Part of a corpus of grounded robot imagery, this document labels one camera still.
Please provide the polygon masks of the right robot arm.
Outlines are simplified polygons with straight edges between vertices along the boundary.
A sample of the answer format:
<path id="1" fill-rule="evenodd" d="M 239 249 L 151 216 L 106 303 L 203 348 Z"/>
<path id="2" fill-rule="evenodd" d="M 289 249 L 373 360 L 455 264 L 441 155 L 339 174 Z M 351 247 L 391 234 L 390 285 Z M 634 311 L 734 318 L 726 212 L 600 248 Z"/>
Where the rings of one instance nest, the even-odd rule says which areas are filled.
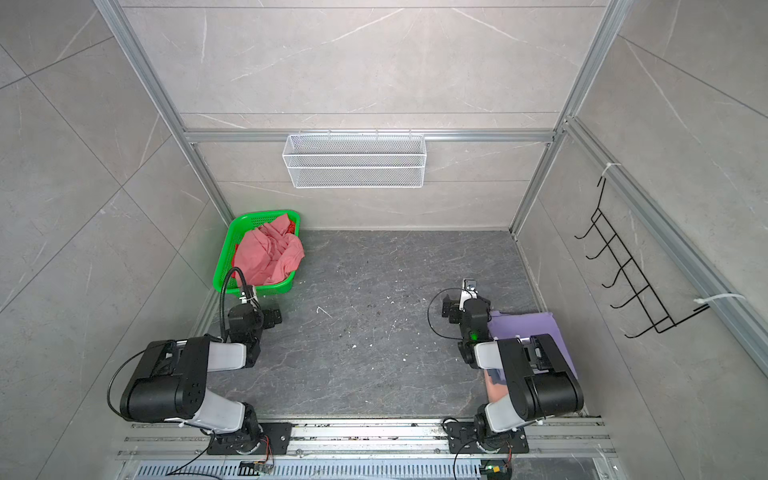
<path id="1" fill-rule="evenodd" d="M 460 357 L 483 372 L 489 398 L 471 432 L 450 429 L 460 439 L 458 451 L 525 452 L 526 426 L 583 408 L 584 394 L 552 313 L 503 313 L 464 290 L 459 298 L 442 298 L 441 316 L 459 328 Z"/>

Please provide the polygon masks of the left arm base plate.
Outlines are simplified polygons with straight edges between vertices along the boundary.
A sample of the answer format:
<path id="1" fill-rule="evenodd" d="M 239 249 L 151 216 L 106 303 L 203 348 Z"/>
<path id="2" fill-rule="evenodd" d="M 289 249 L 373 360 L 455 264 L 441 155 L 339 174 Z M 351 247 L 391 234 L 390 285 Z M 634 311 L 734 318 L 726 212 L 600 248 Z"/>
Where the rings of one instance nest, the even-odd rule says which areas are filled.
<path id="1" fill-rule="evenodd" d="M 289 422 L 261 423 L 251 431 L 244 426 L 237 432 L 215 434 L 207 454 L 226 455 L 284 455 L 287 453 L 293 424 Z"/>

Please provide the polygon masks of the pink t-shirt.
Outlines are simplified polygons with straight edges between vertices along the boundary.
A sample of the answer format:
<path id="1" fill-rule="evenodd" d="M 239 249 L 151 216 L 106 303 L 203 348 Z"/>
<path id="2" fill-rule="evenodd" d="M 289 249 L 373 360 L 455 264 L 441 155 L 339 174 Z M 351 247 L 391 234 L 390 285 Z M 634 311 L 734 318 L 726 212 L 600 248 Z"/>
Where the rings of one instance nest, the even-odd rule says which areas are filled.
<path id="1" fill-rule="evenodd" d="M 305 257 L 298 236 L 288 233 L 289 218 L 280 216 L 245 234 L 234 257 L 234 267 L 248 285 L 268 286 L 285 281 Z"/>

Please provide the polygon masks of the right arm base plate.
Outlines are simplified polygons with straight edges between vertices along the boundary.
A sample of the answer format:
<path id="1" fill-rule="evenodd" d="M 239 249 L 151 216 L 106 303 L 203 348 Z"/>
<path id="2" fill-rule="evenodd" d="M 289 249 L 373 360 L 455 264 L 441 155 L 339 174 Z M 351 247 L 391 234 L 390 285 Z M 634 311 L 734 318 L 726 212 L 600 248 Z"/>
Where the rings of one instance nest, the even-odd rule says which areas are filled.
<path id="1" fill-rule="evenodd" d="M 525 454 L 529 445 L 522 429 L 505 433 L 485 433 L 474 422 L 446 418 L 441 429 L 447 436 L 451 454 Z"/>

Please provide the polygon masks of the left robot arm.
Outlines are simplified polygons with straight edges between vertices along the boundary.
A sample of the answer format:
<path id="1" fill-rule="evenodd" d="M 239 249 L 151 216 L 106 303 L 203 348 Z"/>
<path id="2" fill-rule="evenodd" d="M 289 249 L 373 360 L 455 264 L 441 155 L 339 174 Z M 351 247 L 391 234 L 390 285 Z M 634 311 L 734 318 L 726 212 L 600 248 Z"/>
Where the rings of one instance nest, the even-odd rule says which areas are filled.
<path id="1" fill-rule="evenodd" d="M 263 310 L 246 302 L 224 317 L 220 338 L 205 334 L 184 340 L 153 341 L 120 398 L 117 413 L 125 420 L 177 424 L 201 430 L 212 456 L 287 452 L 292 425 L 262 424 L 255 407 L 227 399 L 207 387 L 212 372 L 251 368 L 261 352 L 263 331 L 282 322 L 279 309 Z"/>

